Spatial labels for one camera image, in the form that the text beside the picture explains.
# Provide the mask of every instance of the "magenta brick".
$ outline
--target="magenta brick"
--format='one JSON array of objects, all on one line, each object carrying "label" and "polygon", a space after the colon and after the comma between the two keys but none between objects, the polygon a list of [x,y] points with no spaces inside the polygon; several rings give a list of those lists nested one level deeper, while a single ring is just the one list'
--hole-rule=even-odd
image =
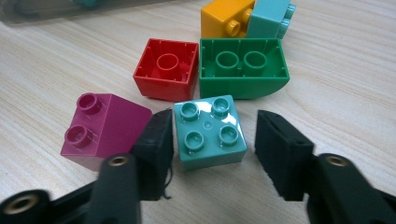
[{"label": "magenta brick", "polygon": [[132,149],[151,115],[149,109],[114,94],[82,94],[61,155],[98,171],[105,158]]}]

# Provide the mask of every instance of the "wood grain surface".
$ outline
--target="wood grain surface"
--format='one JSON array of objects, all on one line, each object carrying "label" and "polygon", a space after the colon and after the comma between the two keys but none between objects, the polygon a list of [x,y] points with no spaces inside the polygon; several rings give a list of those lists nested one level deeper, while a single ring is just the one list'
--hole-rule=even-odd
[{"label": "wood grain surface", "polygon": [[[209,2],[1,23],[0,201],[27,189],[56,199],[97,177],[60,155],[82,93],[114,93],[153,113],[172,107],[142,96],[132,73],[151,37],[199,42],[200,9]],[[172,199],[142,202],[144,223],[308,223],[305,202],[278,197],[254,154],[258,109],[282,115],[316,144],[316,154],[353,160],[375,188],[396,195],[396,2],[292,3],[297,10],[282,41],[290,82],[235,102],[245,158],[185,173],[176,154]]]}]

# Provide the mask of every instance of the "teal duplo brick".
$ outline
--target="teal duplo brick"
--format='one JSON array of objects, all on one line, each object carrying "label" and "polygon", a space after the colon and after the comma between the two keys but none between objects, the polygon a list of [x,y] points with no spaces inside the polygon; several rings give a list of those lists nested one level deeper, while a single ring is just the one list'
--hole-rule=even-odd
[{"label": "teal duplo brick", "polygon": [[255,99],[290,80],[278,38],[207,38],[201,39],[200,50],[201,98]]},{"label": "teal duplo brick", "polygon": [[290,0],[259,0],[251,12],[247,38],[283,38],[296,6]]},{"label": "teal duplo brick", "polygon": [[231,95],[177,103],[175,123],[185,171],[239,162],[247,151]]}]

